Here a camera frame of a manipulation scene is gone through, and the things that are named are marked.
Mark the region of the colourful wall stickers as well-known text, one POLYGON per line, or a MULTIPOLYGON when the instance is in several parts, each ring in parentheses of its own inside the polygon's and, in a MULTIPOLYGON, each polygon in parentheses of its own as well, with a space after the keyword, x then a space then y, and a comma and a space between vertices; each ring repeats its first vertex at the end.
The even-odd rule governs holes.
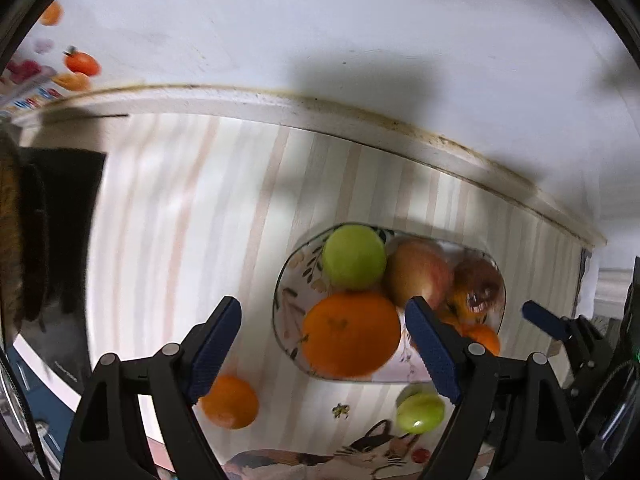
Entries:
POLYGON ((6 62, 1 71, 3 116, 88 92, 101 75, 102 66, 94 56, 78 47, 55 43, 52 32, 63 18, 64 8, 54 0, 6 62))

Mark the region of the brown passion fruit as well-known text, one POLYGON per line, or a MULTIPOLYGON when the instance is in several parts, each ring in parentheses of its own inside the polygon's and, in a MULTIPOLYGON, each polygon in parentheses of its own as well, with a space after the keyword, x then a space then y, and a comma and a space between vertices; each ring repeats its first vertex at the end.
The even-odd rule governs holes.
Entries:
POLYGON ((453 327, 460 335, 464 334, 464 328, 458 319, 457 315, 453 310, 450 309, 446 304, 442 304, 435 310, 435 314, 440 322, 450 325, 453 327))

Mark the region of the striped cat-print table mat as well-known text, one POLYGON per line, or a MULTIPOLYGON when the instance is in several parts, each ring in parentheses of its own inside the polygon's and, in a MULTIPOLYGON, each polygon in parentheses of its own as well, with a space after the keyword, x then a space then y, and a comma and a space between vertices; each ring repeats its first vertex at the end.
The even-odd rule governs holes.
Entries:
POLYGON ((502 351, 524 358, 549 338, 520 315, 526 300, 571 314, 584 246, 478 186, 335 136, 206 115, 81 117, 25 126, 22 143, 104 155, 91 216, 88 355, 150 356, 203 322, 224 296, 242 326, 222 368, 256 391, 250 426, 209 420, 218 458, 252 477, 411 479, 440 438, 397 427, 401 390, 426 369, 408 341, 362 382, 311 373, 299 343, 306 312, 332 292, 322 263, 330 229, 372 226, 437 237, 493 258, 506 284, 502 351))

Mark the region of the green apple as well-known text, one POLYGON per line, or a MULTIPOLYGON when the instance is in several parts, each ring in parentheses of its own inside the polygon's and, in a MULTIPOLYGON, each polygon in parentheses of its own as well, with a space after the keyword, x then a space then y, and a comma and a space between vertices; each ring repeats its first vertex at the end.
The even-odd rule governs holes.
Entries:
POLYGON ((322 266, 334 288, 369 289, 381 281, 385 272, 384 243, 370 226, 344 224, 326 240, 322 266))
POLYGON ((437 394, 420 392, 408 396, 398 405, 396 422, 406 434, 425 434, 436 429, 445 414, 445 403, 437 394))

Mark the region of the green apple front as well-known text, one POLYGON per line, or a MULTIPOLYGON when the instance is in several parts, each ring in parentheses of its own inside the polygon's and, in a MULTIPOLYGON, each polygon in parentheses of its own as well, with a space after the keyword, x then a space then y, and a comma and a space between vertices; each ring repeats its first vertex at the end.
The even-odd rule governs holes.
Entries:
POLYGON ((420 392, 408 396, 398 405, 396 422, 406 434, 425 434, 436 429, 445 414, 445 403, 437 394, 420 392))

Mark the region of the dark red shiny apple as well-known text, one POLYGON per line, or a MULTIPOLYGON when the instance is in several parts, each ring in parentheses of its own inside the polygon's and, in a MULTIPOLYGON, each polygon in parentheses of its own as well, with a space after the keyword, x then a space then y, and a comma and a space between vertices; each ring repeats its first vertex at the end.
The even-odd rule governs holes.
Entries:
POLYGON ((447 306, 463 324, 484 323, 506 304, 506 286, 499 270, 484 258, 467 258, 454 267, 447 306))

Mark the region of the red-yellow apple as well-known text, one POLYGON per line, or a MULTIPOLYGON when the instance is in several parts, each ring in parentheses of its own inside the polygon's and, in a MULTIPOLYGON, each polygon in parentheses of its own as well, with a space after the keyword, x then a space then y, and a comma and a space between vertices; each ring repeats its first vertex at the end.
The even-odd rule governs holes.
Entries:
POLYGON ((436 310, 452 284, 452 270, 444 252, 425 240, 404 240, 387 258, 384 289, 390 301, 403 309, 413 297, 422 297, 436 310))

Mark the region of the folded white cloth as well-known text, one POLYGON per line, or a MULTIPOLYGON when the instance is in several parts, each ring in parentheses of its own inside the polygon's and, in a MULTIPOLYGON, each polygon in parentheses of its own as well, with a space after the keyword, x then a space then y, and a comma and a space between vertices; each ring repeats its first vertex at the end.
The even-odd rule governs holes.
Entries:
POLYGON ((576 314, 591 320, 594 315, 594 302, 600 271, 600 250, 594 248, 591 252, 585 252, 584 272, 580 279, 580 287, 577 295, 576 314))

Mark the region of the green apple back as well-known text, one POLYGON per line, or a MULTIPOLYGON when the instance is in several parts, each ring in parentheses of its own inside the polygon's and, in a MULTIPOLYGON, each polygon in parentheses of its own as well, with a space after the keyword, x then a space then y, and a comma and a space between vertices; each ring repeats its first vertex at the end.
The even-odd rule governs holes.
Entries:
POLYGON ((385 272, 384 243, 370 226, 344 224, 326 240, 322 266, 334 288, 369 289, 381 281, 385 272))

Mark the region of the blue cabinet drawer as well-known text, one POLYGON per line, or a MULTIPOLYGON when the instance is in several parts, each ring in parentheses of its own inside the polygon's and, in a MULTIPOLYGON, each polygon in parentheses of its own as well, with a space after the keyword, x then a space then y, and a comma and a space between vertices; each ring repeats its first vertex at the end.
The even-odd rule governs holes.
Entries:
POLYGON ((66 440, 80 395, 25 341, 6 352, 28 405, 53 479, 60 478, 66 440))

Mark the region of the black induction cooktop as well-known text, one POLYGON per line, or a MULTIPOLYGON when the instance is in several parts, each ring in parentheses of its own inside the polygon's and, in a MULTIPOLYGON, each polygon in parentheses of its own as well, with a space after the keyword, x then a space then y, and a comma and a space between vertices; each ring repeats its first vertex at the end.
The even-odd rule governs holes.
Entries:
POLYGON ((20 335, 77 393, 91 375, 86 276, 105 155, 21 148, 24 320, 20 335))

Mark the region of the floral oval ceramic plate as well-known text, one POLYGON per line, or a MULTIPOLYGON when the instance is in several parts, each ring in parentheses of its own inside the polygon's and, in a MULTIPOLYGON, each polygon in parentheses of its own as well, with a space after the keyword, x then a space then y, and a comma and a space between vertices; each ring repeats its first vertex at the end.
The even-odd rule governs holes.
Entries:
POLYGON ((300 244, 277 279, 272 328, 305 374, 344 382, 426 382, 405 306, 499 352, 506 284, 487 252, 442 238, 348 222, 300 244))

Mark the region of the small orange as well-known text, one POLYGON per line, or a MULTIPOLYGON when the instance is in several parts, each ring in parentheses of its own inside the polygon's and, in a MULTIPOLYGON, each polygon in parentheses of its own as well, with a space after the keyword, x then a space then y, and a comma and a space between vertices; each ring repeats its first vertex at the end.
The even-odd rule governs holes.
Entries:
POLYGON ((463 335, 485 347, 491 354, 498 356, 501 344, 497 333, 484 324, 471 324, 463 327, 463 335))
POLYGON ((250 426, 259 413, 259 400, 253 387, 233 375, 218 376, 198 404, 214 425, 229 430, 250 426))

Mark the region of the large orange front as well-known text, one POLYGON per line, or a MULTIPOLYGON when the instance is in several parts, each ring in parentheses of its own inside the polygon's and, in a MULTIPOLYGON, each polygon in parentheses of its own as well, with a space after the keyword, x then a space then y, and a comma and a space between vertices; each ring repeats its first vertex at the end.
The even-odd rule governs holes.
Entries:
POLYGON ((310 369, 331 378, 370 376, 399 346, 396 307, 378 292, 336 292, 315 304, 302 323, 302 348, 310 369))

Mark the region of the red cherry tomato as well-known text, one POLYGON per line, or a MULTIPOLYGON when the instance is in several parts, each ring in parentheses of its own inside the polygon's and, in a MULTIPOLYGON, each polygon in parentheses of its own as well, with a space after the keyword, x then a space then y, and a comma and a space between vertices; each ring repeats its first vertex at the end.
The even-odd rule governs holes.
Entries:
POLYGON ((427 448, 415 448, 411 453, 411 460, 417 465, 426 464, 431 458, 431 451, 427 448))

